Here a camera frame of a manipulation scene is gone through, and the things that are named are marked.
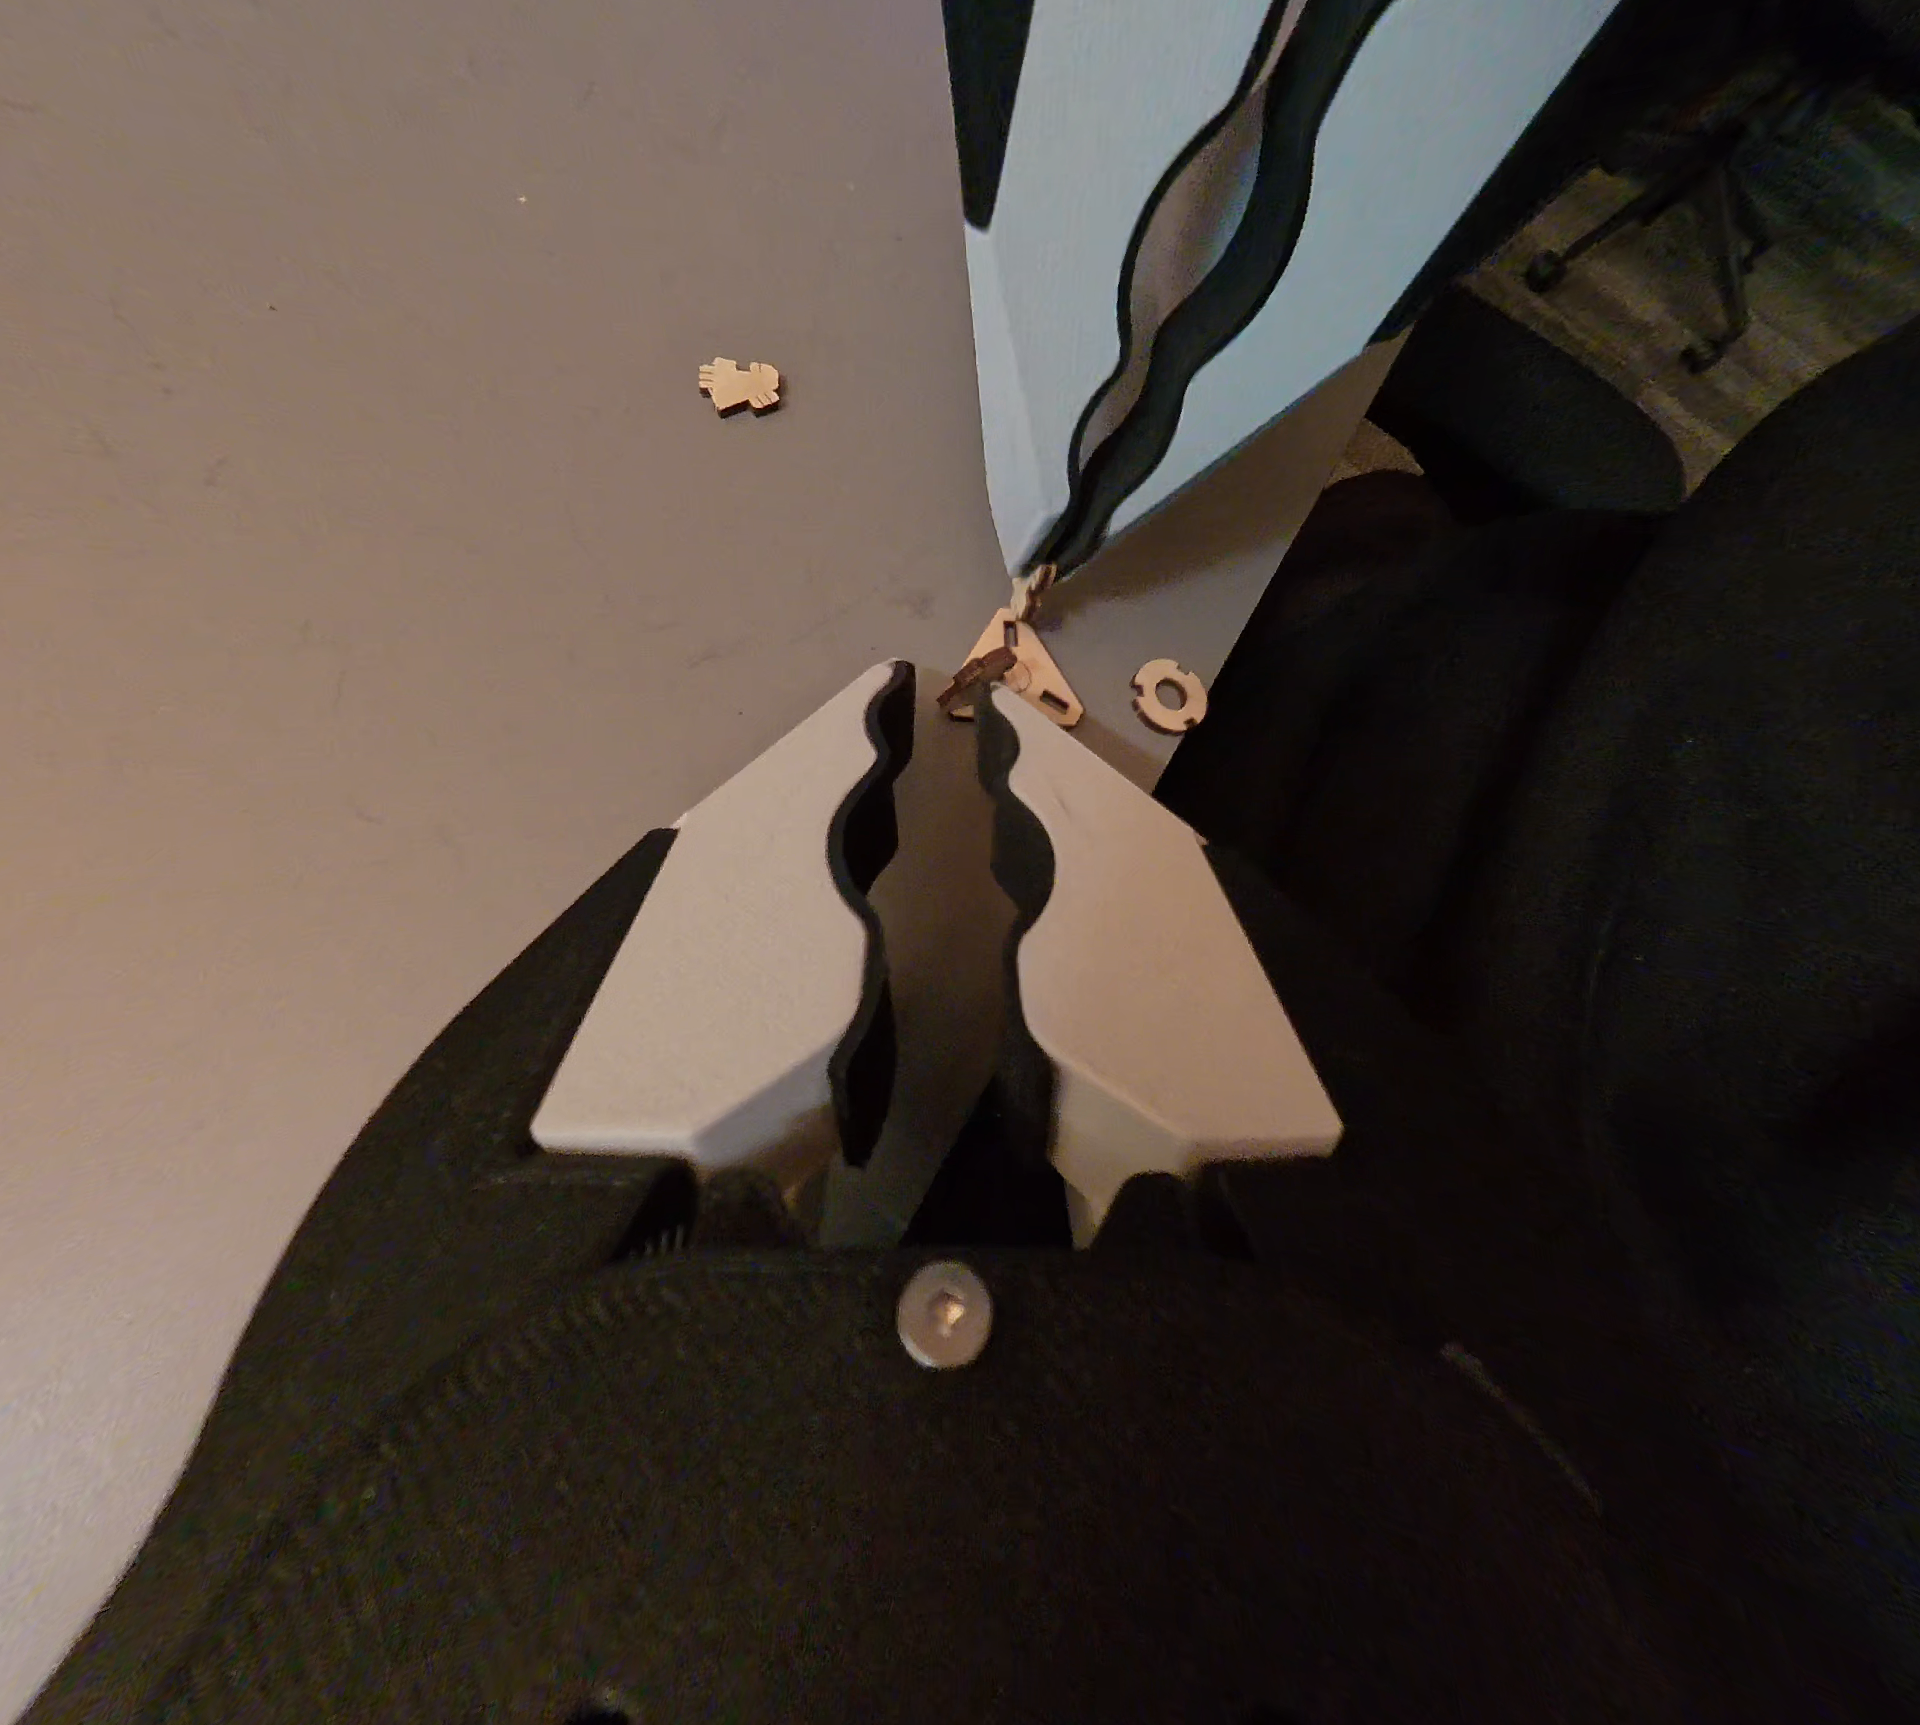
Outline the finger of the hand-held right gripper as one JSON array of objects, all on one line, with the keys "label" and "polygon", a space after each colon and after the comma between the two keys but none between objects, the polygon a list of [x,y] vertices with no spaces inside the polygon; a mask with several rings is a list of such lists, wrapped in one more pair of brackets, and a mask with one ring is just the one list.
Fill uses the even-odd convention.
[{"label": "finger of the hand-held right gripper", "polygon": [[1081,424],[1091,563],[1412,318],[1445,241],[1622,0],[1287,0],[1154,196],[1130,349]]},{"label": "finger of the hand-held right gripper", "polygon": [[1159,186],[1243,97],[1287,0],[1033,0],[995,199],[964,232],[988,509],[1008,572],[1071,505],[1132,347]]}]

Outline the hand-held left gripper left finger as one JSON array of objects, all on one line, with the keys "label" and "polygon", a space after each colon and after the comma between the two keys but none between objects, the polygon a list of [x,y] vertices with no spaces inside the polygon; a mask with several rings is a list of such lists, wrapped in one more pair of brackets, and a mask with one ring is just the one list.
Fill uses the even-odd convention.
[{"label": "hand-held left gripper left finger", "polygon": [[875,665],[676,822],[535,1116],[543,1152],[773,1181],[868,1164],[898,1067],[873,890],[914,724],[914,666]]}]

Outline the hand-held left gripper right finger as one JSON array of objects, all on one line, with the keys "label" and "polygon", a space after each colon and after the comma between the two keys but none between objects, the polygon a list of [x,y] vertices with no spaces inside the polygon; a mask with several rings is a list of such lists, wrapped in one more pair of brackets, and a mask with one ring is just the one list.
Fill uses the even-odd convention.
[{"label": "hand-held left gripper right finger", "polygon": [[976,701],[1015,910],[997,1083],[1089,1250],[1129,1184],[1330,1157],[1343,1117],[1207,843],[1004,689]]}]

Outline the triangular wooden model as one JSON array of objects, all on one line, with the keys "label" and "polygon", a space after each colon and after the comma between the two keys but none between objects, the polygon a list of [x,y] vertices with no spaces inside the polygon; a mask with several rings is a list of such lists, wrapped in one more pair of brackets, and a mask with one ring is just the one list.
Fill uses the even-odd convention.
[{"label": "triangular wooden model", "polygon": [[997,610],[972,653],[941,689],[937,705],[950,718],[972,718],[976,694],[988,686],[1004,689],[1067,730],[1087,716],[1082,698],[1048,654],[1045,639],[1015,608]]}]

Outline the black office chair base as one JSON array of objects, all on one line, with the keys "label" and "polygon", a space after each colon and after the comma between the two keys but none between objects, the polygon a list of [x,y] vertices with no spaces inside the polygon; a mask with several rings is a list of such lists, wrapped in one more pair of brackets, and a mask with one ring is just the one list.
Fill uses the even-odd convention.
[{"label": "black office chair base", "polygon": [[1746,179],[1742,154],[1785,142],[1832,108],[1835,79],[1798,65],[1738,73],[1670,105],[1628,128],[1597,160],[1608,177],[1638,177],[1641,186],[1571,244],[1543,248],[1524,265],[1522,285],[1537,297],[1558,290],[1574,267],[1631,229],[1648,229],[1677,208],[1699,220],[1699,241],[1719,293],[1721,324],[1691,339],[1680,364],[1693,377],[1716,370],[1754,321],[1750,275],[1773,248]]}]

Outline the person's dark-clothed legs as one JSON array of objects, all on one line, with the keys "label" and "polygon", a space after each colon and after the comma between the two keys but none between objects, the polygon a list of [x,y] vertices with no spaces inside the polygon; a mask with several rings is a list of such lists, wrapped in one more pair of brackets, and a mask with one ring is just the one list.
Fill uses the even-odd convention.
[{"label": "person's dark-clothed legs", "polygon": [[1673,513],[1326,499],[1161,798],[1349,1125],[1246,1242],[1432,1341],[1729,1721],[1917,1721],[1917,321]]}]

